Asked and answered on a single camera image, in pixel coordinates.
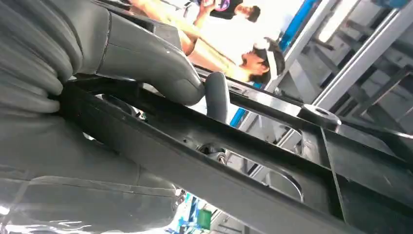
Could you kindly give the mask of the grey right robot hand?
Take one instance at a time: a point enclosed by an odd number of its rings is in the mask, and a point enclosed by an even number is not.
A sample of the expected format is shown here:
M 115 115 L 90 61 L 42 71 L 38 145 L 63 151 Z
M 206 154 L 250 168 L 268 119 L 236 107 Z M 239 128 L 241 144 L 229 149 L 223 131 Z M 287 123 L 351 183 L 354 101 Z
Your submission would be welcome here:
M 225 77 L 201 81 L 150 22 L 90 0 L 0 3 L 1 231 L 102 234 L 170 224 L 177 189 L 211 200 L 223 151 Z

